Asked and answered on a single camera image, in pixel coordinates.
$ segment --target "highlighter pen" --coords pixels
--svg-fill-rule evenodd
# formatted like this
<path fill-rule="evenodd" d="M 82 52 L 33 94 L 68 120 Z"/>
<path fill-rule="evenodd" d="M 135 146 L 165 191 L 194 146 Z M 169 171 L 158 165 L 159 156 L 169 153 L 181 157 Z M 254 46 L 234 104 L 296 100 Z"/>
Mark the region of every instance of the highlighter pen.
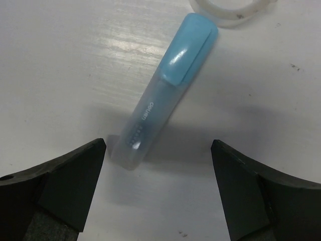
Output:
<path fill-rule="evenodd" d="M 134 170 L 206 60 L 218 29 L 199 14 L 182 22 L 111 153 L 112 161 Z"/>

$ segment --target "brand name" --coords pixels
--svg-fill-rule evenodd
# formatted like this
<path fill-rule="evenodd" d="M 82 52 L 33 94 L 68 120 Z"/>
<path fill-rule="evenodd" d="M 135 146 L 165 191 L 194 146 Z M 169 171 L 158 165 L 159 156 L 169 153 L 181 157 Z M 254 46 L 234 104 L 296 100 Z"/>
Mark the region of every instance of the brand name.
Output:
<path fill-rule="evenodd" d="M 147 109 L 145 110 L 144 114 L 141 117 L 142 120 L 146 120 L 147 119 L 147 117 L 148 117 L 149 113 L 151 112 L 151 109 L 153 108 L 153 106 L 154 106 L 153 102 L 149 103 L 149 105 L 147 106 Z"/>

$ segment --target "highlighter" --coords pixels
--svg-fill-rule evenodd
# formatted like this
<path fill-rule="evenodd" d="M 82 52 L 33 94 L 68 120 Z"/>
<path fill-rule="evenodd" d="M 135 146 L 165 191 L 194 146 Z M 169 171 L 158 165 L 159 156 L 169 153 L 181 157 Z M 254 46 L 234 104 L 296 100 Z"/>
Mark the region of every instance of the highlighter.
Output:
<path fill-rule="evenodd" d="M 111 152 L 113 162 L 127 170 L 138 167 L 217 36 L 209 19 L 194 13 L 185 17 Z"/>

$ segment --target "tabletop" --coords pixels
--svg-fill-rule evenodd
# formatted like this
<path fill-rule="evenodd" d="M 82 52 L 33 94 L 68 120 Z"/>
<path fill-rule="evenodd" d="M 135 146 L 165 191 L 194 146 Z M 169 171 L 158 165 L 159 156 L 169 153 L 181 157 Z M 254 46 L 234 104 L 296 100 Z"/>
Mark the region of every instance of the tabletop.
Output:
<path fill-rule="evenodd" d="M 139 168 L 106 155 L 79 240 L 229 240 L 214 139 L 321 182 L 320 9 L 279 0 L 219 29 Z M 0 1 L 0 176 L 119 134 L 192 11 L 188 0 Z"/>

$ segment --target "pen cap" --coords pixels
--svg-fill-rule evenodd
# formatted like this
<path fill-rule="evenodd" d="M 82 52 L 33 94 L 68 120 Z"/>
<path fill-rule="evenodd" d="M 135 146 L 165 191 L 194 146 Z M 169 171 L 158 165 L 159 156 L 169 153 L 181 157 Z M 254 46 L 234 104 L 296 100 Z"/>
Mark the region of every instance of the pen cap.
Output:
<path fill-rule="evenodd" d="M 218 36 L 216 25 L 199 14 L 188 14 L 163 56 L 161 78 L 172 85 L 190 83 Z"/>

